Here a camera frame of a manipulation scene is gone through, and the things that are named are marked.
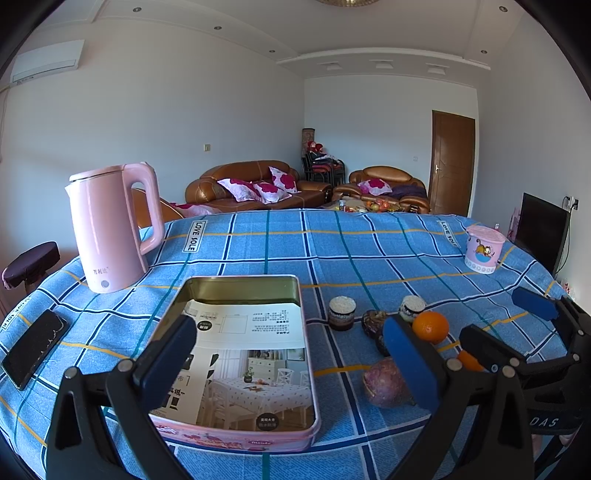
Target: pink floral cushion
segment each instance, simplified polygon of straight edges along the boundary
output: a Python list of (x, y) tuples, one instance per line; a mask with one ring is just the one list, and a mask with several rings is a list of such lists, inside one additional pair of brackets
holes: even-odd
[(237, 202), (256, 200), (262, 202), (262, 198), (254, 188), (253, 184), (238, 179), (223, 179), (217, 181), (222, 187), (228, 190)]
[(383, 193), (392, 193), (390, 185), (382, 179), (371, 179), (365, 180), (358, 183), (357, 186), (360, 188), (361, 193), (370, 195), (381, 195)]
[(269, 167), (269, 170), (271, 170), (271, 176), (273, 177), (273, 185), (289, 193), (298, 193), (296, 179), (292, 175), (274, 167)]
[(291, 197), (291, 194), (287, 193), (285, 190), (276, 187), (272, 183), (267, 183), (262, 181), (260, 183), (254, 184), (256, 190), (262, 197), (262, 202), (264, 204), (268, 203), (277, 203), (280, 200), (288, 199)]

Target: blue plaid tablecloth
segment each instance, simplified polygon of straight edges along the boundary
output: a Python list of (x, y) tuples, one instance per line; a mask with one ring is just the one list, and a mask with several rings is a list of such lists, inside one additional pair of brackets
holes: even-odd
[[(464, 265), (470, 219), (410, 213), (350, 214), (328, 210), (275, 210), (213, 215), (196, 253), (184, 253), (196, 219), (166, 225), (166, 240), (148, 254), (147, 275), (135, 286), (97, 295), (74, 259), (51, 275), (6, 328), (0, 329), (0, 359), (34, 319), (51, 309), (71, 325), (67, 335), (18, 391), (0, 371), (0, 431), (30, 467), (45, 478), (45, 438), (64, 370), (112, 369), (136, 358), (185, 279), (197, 275), (294, 274), (300, 279), (316, 377), (322, 428), (310, 450), (296, 454), (238, 454), (169, 442), (180, 462), (199, 479), (339, 480), (385, 478), (405, 455), (428, 420), (417, 406), (382, 410), (363, 391), (363, 370), (380, 360), (361, 329), (364, 311), (396, 312), (402, 298), (416, 294), (428, 309), (444, 314), (450, 333), (439, 345), (445, 357), (459, 352), (462, 327), (474, 323), (539, 361), (564, 354), (551, 324), (511, 302), (523, 286), (550, 297), (564, 294), (531, 256), (506, 242), (492, 275)], [(451, 235), (444, 234), (441, 223)], [(141, 232), (149, 235), (149, 229)], [(356, 300), (353, 329), (334, 332), (326, 309), (332, 297)], [(143, 478), (113, 412), (107, 424), (128, 470)], [(449, 473), (465, 441), (470, 418), (440, 474)]]

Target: leather sofa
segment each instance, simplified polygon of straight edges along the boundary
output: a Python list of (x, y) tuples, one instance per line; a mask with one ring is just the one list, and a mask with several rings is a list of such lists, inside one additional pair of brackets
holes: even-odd
[[(290, 173), (295, 179), (299, 193), (277, 203), (265, 205), (262, 202), (249, 200), (237, 202), (232, 194), (217, 181), (223, 179), (239, 179), (258, 183), (267, 181), (272, 183), (269, 167), (275, 167)], [(277, 210), (286, 208), (316, 208), (330, 200), (332, 186), (329, 183), (299, 180), (297, 171), (280, 160), (254, 160), (228, 163), (211, 168), (199, 179), (192, 181), (185, 190), (185, 201), (209, 205), (223, 212), (242, 212), (244, 210)]]
[(332, 199), (340, 200), (343, 196), (361, 200), (376, 200), (377, 198), (380, 198), (382, 200), (387, 200), (389, 203), (399, 203), (402, 210), (406, 212), (429, 213), (431, 211), (428, 199), (423, 197), (407, 195), (400, 198), (400, 200), (396, 200), (384, 195), (376, 197), (370, 194), (363, 194), (357, 184), (370, 179), (382, 179), (392, 188), (399, 185), (416, 185), (425, 188), (425, 184), (421, 180), (416, 179), (410, 173), (400, 170), (399, 168), (388, 166), (368, 167), (363, 170), (355, 170), (351, 172), (349, 175), (349, 183), (336, 186)]

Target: brown leather armchair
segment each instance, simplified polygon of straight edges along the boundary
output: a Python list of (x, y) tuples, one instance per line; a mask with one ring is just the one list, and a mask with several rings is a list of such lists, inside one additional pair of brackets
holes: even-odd
[[(338, 185), (335, 187), (333, 193), (333, 200), (339, 200), (343, 196), (349, 196), (361, 200), (376, 200), (378, 197), (369, 194), (363, 194), (361, 189), (357, 186), (359, 182), (370, 179), (382, 179), (386, 181), (391, 187), (399, 185), (417, 185), (425, 188), (425, 184), (413, 177), (410, 173), (400, 170), (399, 168), (378, 166), (368, 167), (363, 170), (355, 170), (349, 175), (349, 183)], [(423, 197), (407, 195), (400, 200), (395, 200), (388, 196), (379, 196), (380, 199), (386, 199), (390, 203), (399, 203), (406, 212), (414, 213), (429, 213), (431, 206), (429, 201)]]

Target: smartphone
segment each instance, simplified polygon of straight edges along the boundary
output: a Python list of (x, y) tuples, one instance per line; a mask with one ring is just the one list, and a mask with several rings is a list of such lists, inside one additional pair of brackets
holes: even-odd
[(43, 359), (68, 330), (68, 323), (44, 311), (10, 349), (2, 368), (19, 390), (24, 390)]

